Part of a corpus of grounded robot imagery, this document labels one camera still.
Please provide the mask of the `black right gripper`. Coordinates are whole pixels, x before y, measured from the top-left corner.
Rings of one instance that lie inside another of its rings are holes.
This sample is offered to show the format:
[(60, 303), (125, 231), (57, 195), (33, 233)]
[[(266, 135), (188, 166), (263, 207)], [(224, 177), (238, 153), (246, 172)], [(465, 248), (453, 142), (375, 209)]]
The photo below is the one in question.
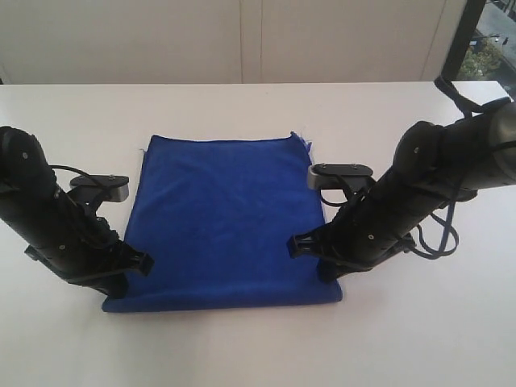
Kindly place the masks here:
[(368, 271), (387, 260), (387, 251), (438, 207), (437, 194), (402, 183), (396, 173), (385, 173), (364, 200), (341, 210), (327, 224), (324, 250), (319, 237), (310, 232), (289, 238), (289, 256), (321, 258), (328, 252), (333, 261), (320, 260), (317, 265), (321, 282)]

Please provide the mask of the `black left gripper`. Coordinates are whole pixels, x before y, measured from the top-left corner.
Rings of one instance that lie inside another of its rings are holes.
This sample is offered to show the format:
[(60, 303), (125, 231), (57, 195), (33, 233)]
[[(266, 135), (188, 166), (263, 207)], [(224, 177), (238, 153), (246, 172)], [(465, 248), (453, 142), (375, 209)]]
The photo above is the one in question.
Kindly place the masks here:
[(47, 198), (12, 190), (7, 193), (7, 225), (31, 247), (37, 260), (73, 285), (91, 287), (113, 299), (126, 297), (128, 281), (114, 267), (147, 277), (155, 261), (135, 250), (110, 229), (107, 221), (87, 214), (67, 193), (56, 189)]

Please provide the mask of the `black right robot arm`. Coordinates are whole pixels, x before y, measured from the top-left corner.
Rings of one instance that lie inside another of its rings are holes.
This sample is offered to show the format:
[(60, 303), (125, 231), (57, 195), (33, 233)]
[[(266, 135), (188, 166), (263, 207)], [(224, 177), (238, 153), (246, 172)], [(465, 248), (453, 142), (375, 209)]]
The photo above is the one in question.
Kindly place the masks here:
[(362, 164), (314, 164), (307, 182), (345, 197), (330, 222), (288, 242), (292, 257), (318, 259), (321, 281), (370, 271), (402, 252), (450, 256), (456, 205), (515, 183), (515, 104), (501, 98), (448, 126), (415, 123), (378, 179)]

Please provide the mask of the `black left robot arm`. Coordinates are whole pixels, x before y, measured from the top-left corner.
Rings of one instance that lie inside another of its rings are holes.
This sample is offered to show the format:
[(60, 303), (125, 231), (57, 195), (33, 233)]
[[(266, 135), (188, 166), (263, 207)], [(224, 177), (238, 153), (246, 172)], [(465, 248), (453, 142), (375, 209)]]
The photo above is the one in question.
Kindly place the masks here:
[(95, 289), (109, 298), (127, 294), (128, 272), (148, 276), (154, 260), (119, 238), (97, 211), (104, 202), (123, 202), (129, 179), (76, 173), (63, 190), (38, 139), (1, 129), (1, 219), (27, 243), (25, 253), (70, 285)]

